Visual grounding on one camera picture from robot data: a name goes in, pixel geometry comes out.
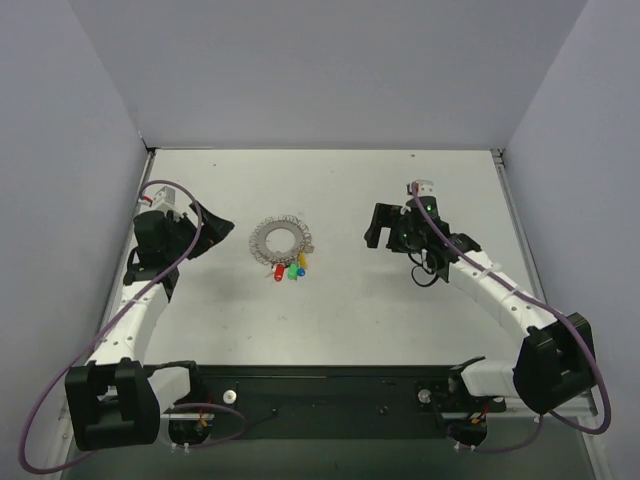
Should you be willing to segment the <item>green key tag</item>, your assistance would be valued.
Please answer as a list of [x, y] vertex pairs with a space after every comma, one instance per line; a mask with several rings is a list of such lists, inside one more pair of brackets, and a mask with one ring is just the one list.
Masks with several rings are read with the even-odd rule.
[[299, 267], [296, 263], [291, 263], [287, 269], [287, 278], [289, 280], [296, 280], [298, 277]]

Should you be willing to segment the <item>red key tag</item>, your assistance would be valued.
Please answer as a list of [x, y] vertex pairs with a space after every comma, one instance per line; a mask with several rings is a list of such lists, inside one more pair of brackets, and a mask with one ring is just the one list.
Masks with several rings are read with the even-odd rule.
[[270, 271], [266, 274], [266, 278], [271, 278], [276, 282], [280, 282], [284, 278], [286, 266], [282, 263], [274, 264], [271, 266]]

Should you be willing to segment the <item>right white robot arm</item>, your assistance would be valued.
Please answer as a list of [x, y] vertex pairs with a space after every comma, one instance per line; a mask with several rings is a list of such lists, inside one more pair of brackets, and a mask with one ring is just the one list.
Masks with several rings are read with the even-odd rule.
[[573, 314], [565, 322], [537, 305], [464, 233], [451, 232], [434, 197], [404, 206], [378, 203], [364, 234], [375, 249], [382, 230], [388, 250], [418, 254], [420, 265], [467, 294], [515, 341], [515, 362], [477, 357], [452, 370], [450, 389], [468, 397], [518, 398], [546, 414], [593, 388], [596, 378], [586, 354], [594, 350], [587, 320]]

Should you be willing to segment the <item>yellow key tag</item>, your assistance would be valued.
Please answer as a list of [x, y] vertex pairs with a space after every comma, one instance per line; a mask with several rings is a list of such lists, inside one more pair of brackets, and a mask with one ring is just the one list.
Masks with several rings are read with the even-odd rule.
[[307, 269], [308, 268], [308, 262], [306, 260], [306, 256], [304, 253], [300, 252], [298, 255], [298, 261], [299, 261], [299, 266], [302, 269]]

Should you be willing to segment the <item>metal disc keyring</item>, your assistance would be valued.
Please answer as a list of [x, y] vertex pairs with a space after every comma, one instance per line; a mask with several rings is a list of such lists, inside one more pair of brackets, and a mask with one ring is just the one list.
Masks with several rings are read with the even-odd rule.
[[310, 254], [314, 249], [309, 227], [294, 215], [266, 218], [249, 237], [249, 250], [255, 260], [270, 266], [288, 266], [301, 253]]

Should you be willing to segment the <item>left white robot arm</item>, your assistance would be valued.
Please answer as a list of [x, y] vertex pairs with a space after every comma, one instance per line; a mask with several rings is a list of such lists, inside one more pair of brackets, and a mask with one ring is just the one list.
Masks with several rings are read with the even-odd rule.
[[83, 452], [151, 444], [163, 413], [175, 405], [193, 411], [211, 399], [193, 361], [144, 366], [153, 331], [177, 286], [175, 262], [199, 257], [234, 229], [198, 202], [189, 207], [201, 215], [200, 225], [168, 200], [134, 218], [137, 244], [127, 259], [117, 321], [87, 362], [66, 374], [75, 441]]

